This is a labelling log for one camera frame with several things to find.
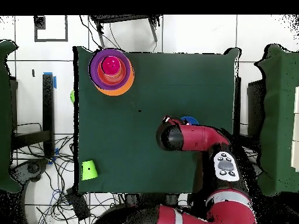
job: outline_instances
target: gray button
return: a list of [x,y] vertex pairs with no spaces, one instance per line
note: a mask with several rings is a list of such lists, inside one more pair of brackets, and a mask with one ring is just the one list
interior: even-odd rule
[[221,170],[233,171],[234,165],[227,160],[221,160],[218,164],[218,168]]

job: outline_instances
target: dark green table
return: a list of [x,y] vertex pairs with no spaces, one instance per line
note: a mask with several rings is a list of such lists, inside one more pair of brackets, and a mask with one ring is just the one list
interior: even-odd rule
[[222,54],[125,53],[135,70],[131,89],[117,97],[95,88],[94,53],[78,50],[78,160],[93,160],[98,177],[79,179],[79,192],[189,193],[192,152],[161,150],[155,133],[164,115],[192,116],[232,132],[237,48]]

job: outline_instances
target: blue cable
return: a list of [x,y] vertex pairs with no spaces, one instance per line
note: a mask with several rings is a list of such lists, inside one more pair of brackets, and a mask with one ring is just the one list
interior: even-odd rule
[[51,203],[52,203],[52,200],[53,200],[53,198],[55,198],[55,195],[57,194],[57,193],[60,193],[61,191],[59,190],[59,189],[56,189],[56,190],[54,190],[53,191],[53,193],[52,193],[52,198],[51,198],[51,201],[50,201],[50,205],[52,205]]

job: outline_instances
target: green cup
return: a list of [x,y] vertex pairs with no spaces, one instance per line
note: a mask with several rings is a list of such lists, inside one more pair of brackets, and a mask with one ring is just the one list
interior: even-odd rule
[[96,166],[92,160],[82,163],[81,180],[90,180],[97,178],[97,176]]
[[75,102],[75,91],[71,92],[71,101],[72,101],[72,103]]

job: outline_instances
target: pink cup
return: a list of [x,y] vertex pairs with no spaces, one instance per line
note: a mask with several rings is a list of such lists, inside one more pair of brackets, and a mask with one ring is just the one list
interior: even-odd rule
[[114,56],[108,56],[102,61],[102,71],[107,76],[118,76],[120,73],[120,61]]

